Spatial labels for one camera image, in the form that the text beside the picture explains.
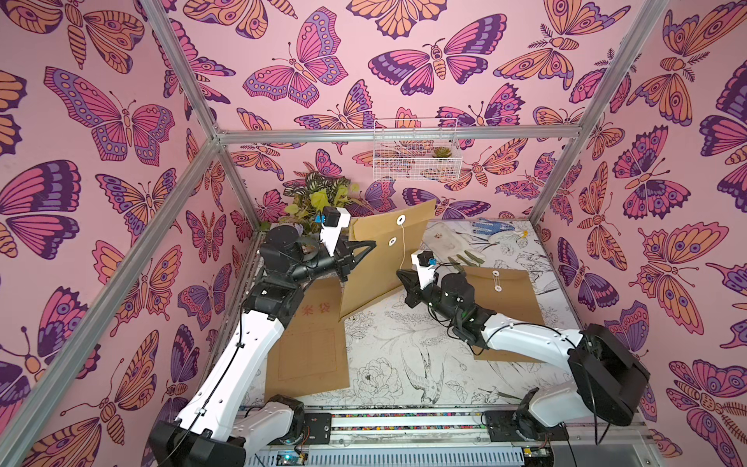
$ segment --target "potted plant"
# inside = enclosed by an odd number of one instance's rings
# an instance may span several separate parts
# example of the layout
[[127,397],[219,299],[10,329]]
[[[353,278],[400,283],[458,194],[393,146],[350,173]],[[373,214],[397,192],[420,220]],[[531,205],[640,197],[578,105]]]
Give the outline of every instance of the potted plant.
[[313,235],[321,230],[317,216],[327,206],[341,208],[351,202],[350,190],[356,191],[355,184],[345,177],[329,177],[319,172],[311,172],[304,179],[303,185],[286,188],[283,194],[293,197],[294,202],[285,208],[287,216],[279,219],[281,223],[295,223],[303,227],[302,235]]

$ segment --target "blue glove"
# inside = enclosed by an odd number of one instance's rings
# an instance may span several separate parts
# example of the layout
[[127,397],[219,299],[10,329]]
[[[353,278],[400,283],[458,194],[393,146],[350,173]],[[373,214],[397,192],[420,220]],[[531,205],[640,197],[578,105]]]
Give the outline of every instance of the blue glove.
[[516,227],[509,223],[500,222],[499,220],[487,220],[484,217],[480,218],[480,222],[472,223],[472,233],[475,235],[486,235],[490,236],[499,232],[505,232],[506,230],[516,230]]

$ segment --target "black bracket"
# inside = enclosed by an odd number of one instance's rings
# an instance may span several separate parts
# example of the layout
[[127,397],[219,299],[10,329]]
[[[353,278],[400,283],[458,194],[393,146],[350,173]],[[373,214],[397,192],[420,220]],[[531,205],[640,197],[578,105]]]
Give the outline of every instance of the black bracket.
[[[331,432],[332,432],[332,414],[331,413],[305,413],[303,414],[303,428],[301,430],[301,436],[303,438],[306,438],[306,433],[309,434],[309,437],[303,443],[304,445],[328,445],[329,434]],[[288,443],[281,442],[279,439],[275,439],[270,442],[270,445],[287,446]]]
[[[513,411],[487,410],[483,414],[485,416],[485,425],[488,427],[488,434],[490,435],[491,441],[532,441],[521,435],[519,426],[513,417]],[[545,428],[540,425],[537,433],[539,434],[537,441],[543,441],[545,439],[545,434],[548,436],[548,441],[568,440],[568,431],[562,425],[557,425],[556,427],[551,428]]]

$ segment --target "butterfly wallpaper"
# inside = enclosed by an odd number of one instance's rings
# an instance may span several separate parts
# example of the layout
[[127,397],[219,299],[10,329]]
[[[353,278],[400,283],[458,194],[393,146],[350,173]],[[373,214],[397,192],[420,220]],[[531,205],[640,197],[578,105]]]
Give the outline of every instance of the butterfly wallpaper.
[[[642,3],[162,5],[221,129],[313,132],[578,123]],[[640,407],[661,454],[736,467],[747,460],[747,64],[735,53],[747,0],[669,7],[540,238],[582,322],[606,324],[651,370]],[[0,64],[0,300],[26,310],[3,315],[1,433],[205,132],[138,1],[0,10],[0,40],[13,44]],[[262,220],[282,216],[284,189],[311,171],[356,183],[356,216],[437,200],[433,217],[459,220],[529,215],[567,143],[461,140],[458,179],[424,182],[374,179],[371,143],[228,151]],[[196,390],[254,233],[227,170],[215,160],[190,187],[25,466],[155,464],[147,433]],[[63,433],[75,433],[69,447],[47,450]]]
[[[567,205],[540,228],[582,322],[609,327],[651,372],[640,411],[667,465],[742,466],[747,66],[734,51],[747,1],[669,7],[558,191]],[[620,300],[590,307],[590,274]]]
[[[137,4],[0,1],[0,10],[0,41],[13,44],[0,64],[2,433],[142,241],[205,132],[187,119],[179,82]],[[201,77],[230,74],[202,51],[190,51]],[[206,90],[210,84],[205,81]],[[214,96],[215,105],[224,105],[220,93]],[[217,217],[225,210],[235,219],[223,235],[219,262],[200,262],[187,210]],[[179,308],[179,292],[231,267],[232,251],[245,256],[252,234],[214,161],[24,465],[153,464],[147,433],[196,390],[207,339],[215,340],[225,316],[202,329]],[[221,285],[227,300],[237,282],[233,270],[229,277]],[[109,403],[99,407],[106,397]],[[67,450],[41,448],[62,432],[75,434]]]
[[[187,56],[222,129],[244,130],[237,108],[273,129],[373,128],[371,119],[395,118],[400,107],[421,118],[453,110],[463,115],[458,124],[482,126],[531,124],[539,106],[561,115],[583,108],[576,86],[614,55],[641,4],[180,0],[168,15],[188,37]],[[209,68],[199,68],[196,50]],[[348,105],[357,84],[367,96]],[[507,108],[492,97],[502,87],[498,95],[518,97]],[[348,158],[356,154],[348,149]]]

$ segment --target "succulent plant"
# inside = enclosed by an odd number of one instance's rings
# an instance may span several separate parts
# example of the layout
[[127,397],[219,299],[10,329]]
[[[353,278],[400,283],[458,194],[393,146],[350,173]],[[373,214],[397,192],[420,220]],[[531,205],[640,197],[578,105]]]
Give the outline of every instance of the succulent plant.
[[451,149],[445,146],[437,147],[433,150],[433,157],[435,158],[449,158],[451,157]]

